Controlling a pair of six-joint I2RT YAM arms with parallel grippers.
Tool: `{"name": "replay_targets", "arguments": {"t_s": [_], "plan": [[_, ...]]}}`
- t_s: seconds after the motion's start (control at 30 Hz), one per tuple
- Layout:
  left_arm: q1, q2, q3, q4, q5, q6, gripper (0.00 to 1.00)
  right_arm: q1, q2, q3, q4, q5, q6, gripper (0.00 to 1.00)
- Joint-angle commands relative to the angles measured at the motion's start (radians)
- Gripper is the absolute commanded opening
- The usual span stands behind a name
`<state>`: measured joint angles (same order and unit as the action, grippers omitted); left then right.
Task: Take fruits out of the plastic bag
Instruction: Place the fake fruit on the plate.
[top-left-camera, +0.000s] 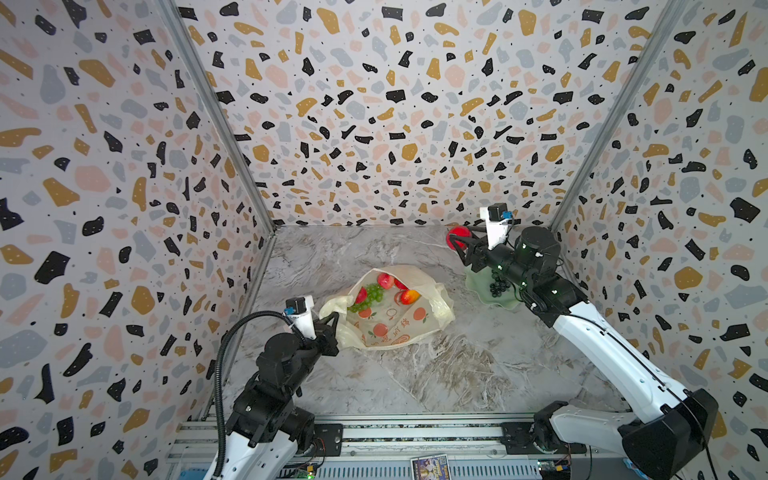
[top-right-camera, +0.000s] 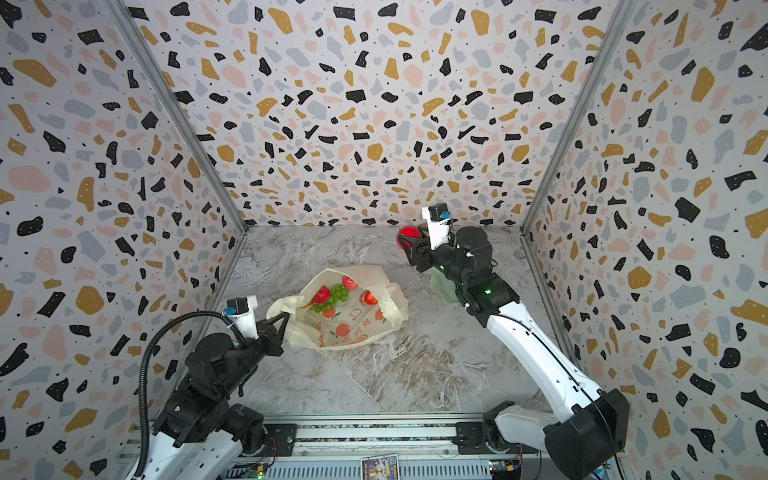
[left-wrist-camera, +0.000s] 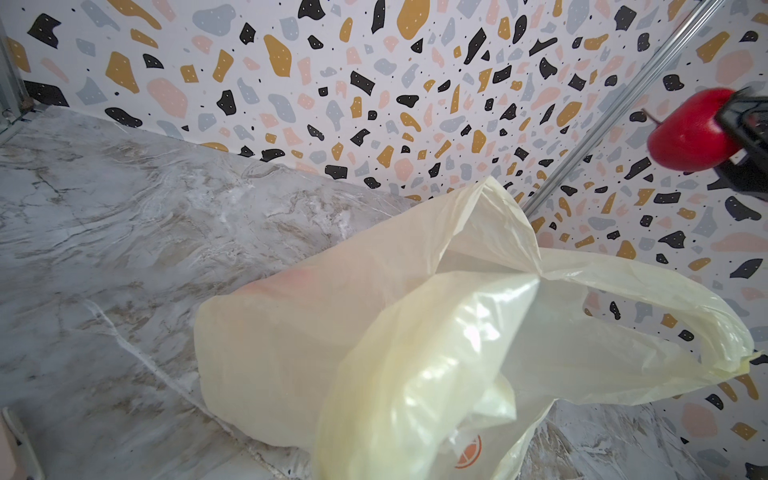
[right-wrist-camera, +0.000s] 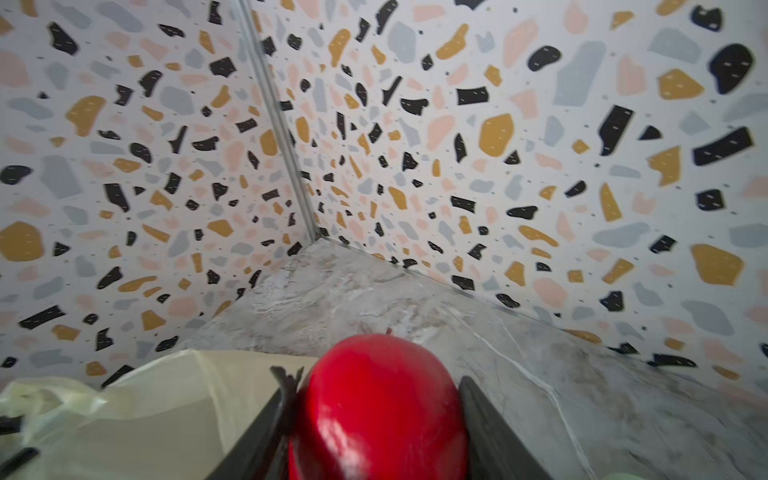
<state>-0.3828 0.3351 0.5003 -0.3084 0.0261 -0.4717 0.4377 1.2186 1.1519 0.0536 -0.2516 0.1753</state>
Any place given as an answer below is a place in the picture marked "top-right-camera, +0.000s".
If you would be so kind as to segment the red apple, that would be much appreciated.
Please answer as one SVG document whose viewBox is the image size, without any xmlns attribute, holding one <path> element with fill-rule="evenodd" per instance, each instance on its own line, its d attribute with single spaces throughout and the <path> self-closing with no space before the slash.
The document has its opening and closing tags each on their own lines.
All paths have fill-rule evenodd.
<svg viewBox="0 0 768 480">
<path fill-rule="evenodd" d="M 415 226 L 405 226 L 398 231 L 397 244 L 401 249 L 406 246 L 411 247 L 411 239 L 421 239 L 421 231 Z"/>
<path fill-rule="evenodd" d="M 327 286 L 322 286 L 313 297 L 314 304 L 324 304 L 331 298 L 331 291 Z"/>
</svg>

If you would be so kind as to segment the cream plastic bag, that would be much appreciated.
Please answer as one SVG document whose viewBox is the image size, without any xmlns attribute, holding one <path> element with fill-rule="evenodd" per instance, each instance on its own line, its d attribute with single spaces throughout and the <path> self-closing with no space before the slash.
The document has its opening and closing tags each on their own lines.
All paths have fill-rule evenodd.
<svg viewBox="0 0 768 480">
<path fill-rule="evenodd" d="M 345 303 L 317 313 L 310 309 L 312 299 L 322 286 L 342 283 L 349 276 L 358 288 L 349 290 Z M 371 291 L 377 305 L 365 305 L 360 296 Z M 294 348 L 345 350 L 372 343 L 400 329 L 408 320 L 409 301 L 400 285 L 387 277 L 378 265 L 326 268 L 296 295 L 276 300 L 267 310 L 268 317 L 280 312 L 290 314 L 285 341 Z"/>
</svg>

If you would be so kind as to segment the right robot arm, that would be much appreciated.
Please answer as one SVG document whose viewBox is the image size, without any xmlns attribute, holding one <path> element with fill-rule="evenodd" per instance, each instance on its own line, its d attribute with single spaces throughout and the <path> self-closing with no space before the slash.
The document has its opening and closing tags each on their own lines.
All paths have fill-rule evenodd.
<svg viewBox="0 0 768 480">
<path fill-rule="evenodd" d="M 514 446 L 547 453 L 568 479 L 588 479 L 624 449 L 629 402 L 584 374 L 543 332 L 517 292 L 494 270 L 493 247 L 479 227 L 451 232 L 444 222 L 404 227 L 397 243 L 411 266 L 435 270 L 466 312 L 518 359 L 547 400 L 549 413 L 505 401 L 483 416 L 477 434 L 456 445 L 506 453 Z"/>
</svg>

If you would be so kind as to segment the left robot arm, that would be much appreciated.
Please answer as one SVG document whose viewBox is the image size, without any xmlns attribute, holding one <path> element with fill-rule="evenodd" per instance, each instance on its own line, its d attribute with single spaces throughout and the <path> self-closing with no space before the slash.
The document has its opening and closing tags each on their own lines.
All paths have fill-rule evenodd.
<svg viewBox="0 0 768 480">
<path fill-rule="evenodd" d="M 277 452 L 268 440 L 264 417 L 242 404 L 241 395 L 260 362 L 283 353 L 290 315 L 256 322 L 247 337 L 227 312 L 209 312 L 227 330 L 203 337 L 185 359 L 187 373 L 155 419 L 149 417 L 149 366 L 159 341 L 174 327 L 200 317 L 183 314 L 160 328 L 150 339 L 138 374 L 139 457 L 131 479 L 218 479 L 242 454 Z"/>
</svg>

